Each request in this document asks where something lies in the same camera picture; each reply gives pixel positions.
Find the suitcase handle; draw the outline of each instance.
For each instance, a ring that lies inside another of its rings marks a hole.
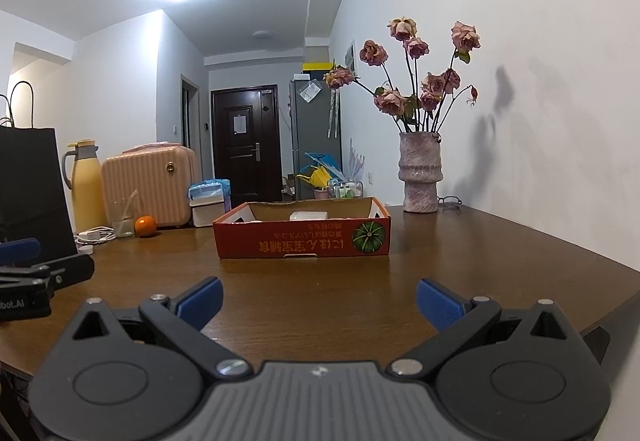
[[[168,141],[160,141],[158,143],[149,143],[148,145],[140,145],[137,147],[130,148],[129,150],[125,150],[123,154],[128,154],[130,152],[138,152],[140,150],[148,150],[149,148],[165,148],[168,146],[182,146],[180,143],[170,143]]]

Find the pumpkin illustration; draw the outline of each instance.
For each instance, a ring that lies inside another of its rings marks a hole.
[[[368,220],[355,229],[351,238],[355,249],[363,253],[373,253],[378,251],[385,242],[385,228]]]

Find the wooden table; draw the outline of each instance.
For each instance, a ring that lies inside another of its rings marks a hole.
[[[388,257],[221,261],[211,228],[97,247],[94,277],[56,293],[52,316],[0,325],[0,361],[33,374],[87,297],[134,307],[210,275],[222,279],[225,304],[205,332],[256,367],[269,359],[388,363],[434,334],[415,308],[423,277],[465,297],[494,297],[506,308],[551,298],[580,330],[640,291],[633,269],[490,214],[390,211]]]

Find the eyeglasses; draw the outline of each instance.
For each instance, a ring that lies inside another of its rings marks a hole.
[[[442,204],[445,210],[447,208],[460,208],[462,200],[456,196],[438,197],[438,204]]]

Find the flower vase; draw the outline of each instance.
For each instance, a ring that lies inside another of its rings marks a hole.
[[[442,181],[440,136],[436,132],[401,132],[398,166],[398,177],[404,181],[404,211],[437,212],[436,183]]]

